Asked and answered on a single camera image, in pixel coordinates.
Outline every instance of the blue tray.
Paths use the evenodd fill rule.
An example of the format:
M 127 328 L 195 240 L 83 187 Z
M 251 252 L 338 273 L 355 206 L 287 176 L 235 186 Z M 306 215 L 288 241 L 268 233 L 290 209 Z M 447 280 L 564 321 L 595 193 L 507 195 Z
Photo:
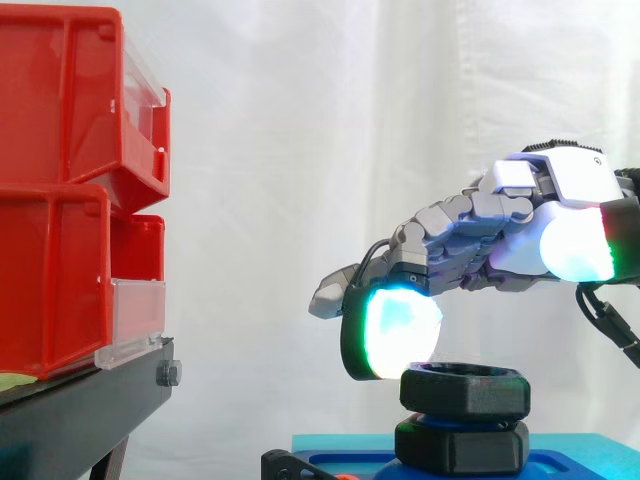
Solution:
M 640 452 L 601 435 L 531 435 L 531 447 L 530 465 L 512 479 L 640 480 Z M 376 480 L 439 478 L 397 461 L 388 464 L 393 435 L 298 435 L 293 452 L 329 473 L 350 473 L 361 480 L 373 479 L 376 472 Z

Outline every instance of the white backdrop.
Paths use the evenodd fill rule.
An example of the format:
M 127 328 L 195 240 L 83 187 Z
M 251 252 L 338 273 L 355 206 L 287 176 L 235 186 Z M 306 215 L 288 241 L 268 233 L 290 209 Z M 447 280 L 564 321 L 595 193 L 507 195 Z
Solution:
M 348 378 L 340 322 L 306 311 L 319 280 L 529 143 L 640 165 L 632 0 L 111 4 L 173 94 L 172 196 L 153 210 L 184 365 L 132 435 L 125 480 L 253 479 L 293 434 L 391 432 L 398 385 Z M 607 292 L 640 330 L 634 293 Z M 525 373 L 532 431 L 640 448 L 640 372 L 571 286 L 438 303 L 438 356 Z

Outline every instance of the black cable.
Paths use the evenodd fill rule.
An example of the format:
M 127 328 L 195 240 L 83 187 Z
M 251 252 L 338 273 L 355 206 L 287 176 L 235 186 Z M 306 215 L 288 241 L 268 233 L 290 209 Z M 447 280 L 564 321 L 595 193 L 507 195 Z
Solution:
M 385 245 L 389 245 L 389 241 L 390 241 L 389 238 L 385 238 L 384 240 L 378 240 L 376 243 L 371 245 L 369 250 L 367 250 L 366 255 L 362 259 L 362 262 L 360 263 L 360 265 L 358 265 L 358 268 L 356 269 L 356 273 L 353 275 L 353 278 L 351 278 L 351 282 L 349 284 L 350 286 L 358 287 L 360 285 L 360 282 L 362 281 L 362 275 L 364 275 L 364 271 L 367 268 L 367 265 L 369 265 L 369 262 L 371 261 L 373 254 L 376 253 L 380 248 L 384 247 Z
M 587 307 L 587 303 L 584 301 L 584 291 L 582 289 L 582 285 L 580 284 L 578 284 L 578 286 L 576 287 L 576 302 L 578 302 L 578 306 L 580 307 L 580 310 L 582 310 L 582 314 L 587 317 L 589 323 L 596 327 L 598 331 L 602 332 L 602 330 L 598 326 L 596 317 L 593 316 L 591 310 L 589 310 L 589 307 Z
M 595 288 L 593 288 L 593 287 L 587 287 L 587 288 L 582 287 L 582 292 L 583 292 L 584 296 L 587 297 L 587 300 L 589 301 L 589 303 L 591 304 L 593 309 L 596 311 L 596 314 L 598 316 L 604 315 L 605 314 L 604 309 L 605 309 L 606 305 L 603 302 L 601 302 L 600 299 L 596 296 Z
M 599 285 L 578 284 L 576 301 L 584 316 L 600 333 L 616 344 L 618 348 L 640 368 L 640 339 L 633 333 L 629 324 L 608 302 L 601 302 L 595 294 Z M 596 311 L 594 315 L 587 306 L 586 300 Z

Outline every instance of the stacked storage bins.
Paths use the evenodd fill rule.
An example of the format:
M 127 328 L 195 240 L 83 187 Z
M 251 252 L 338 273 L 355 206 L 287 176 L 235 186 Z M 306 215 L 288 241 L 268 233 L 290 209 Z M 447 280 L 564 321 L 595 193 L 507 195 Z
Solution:
M 110 8 L 0 4 L 0 374 L 160 348 L 169 106 Z

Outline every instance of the fingertip light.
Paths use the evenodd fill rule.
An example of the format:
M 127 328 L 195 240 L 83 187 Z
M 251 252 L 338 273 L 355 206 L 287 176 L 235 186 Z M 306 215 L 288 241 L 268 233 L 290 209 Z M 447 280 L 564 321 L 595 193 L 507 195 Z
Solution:
M 342 360 L 356 380 L 397 379 L 426 362 L 440 335 L 442 312 L 408 288 L 360 288 L 345 297 Z
M 569 282 L 605 282 L 615 275 L 599 208 L 576 210 L 549 223 L 540 238 L 540 256 L 552 274 Z

